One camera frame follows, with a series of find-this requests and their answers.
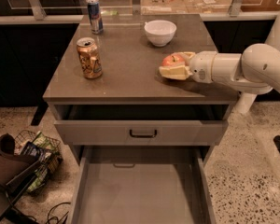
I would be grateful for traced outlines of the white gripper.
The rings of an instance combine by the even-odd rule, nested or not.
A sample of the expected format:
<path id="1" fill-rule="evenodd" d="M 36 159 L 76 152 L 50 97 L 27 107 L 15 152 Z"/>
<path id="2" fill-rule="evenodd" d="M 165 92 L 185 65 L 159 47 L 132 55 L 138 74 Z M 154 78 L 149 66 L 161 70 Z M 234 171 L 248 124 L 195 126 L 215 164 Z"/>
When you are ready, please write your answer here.
<path id="1" fill-rule="evenodd" d="M 185 65 L 160 66 L 159 71 L 165 78 L 175 80 L 186 80 L 190 76 L 196 82 L 212 83 L 212 65 L 217 55 L 216 51 L 202 51 L 199 53 L 185 51 L 178 52 L 185 63 L 189 63 L 189 68 Z"/>

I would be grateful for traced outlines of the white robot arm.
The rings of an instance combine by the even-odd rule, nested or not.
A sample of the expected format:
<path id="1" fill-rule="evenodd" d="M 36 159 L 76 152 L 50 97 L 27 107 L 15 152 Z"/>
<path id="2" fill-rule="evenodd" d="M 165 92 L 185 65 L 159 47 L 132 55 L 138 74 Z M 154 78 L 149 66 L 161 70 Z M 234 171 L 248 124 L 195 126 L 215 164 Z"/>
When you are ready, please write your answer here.
<path id="1" fill-rule="evenodd" d="M 200 83 L 220 83 L 236 91 L 280 93 L 280 51 L 267 44 L 254 44 L 240 53 L 216 51 L 175 52 L 159 67 L 162 77 Z"/>

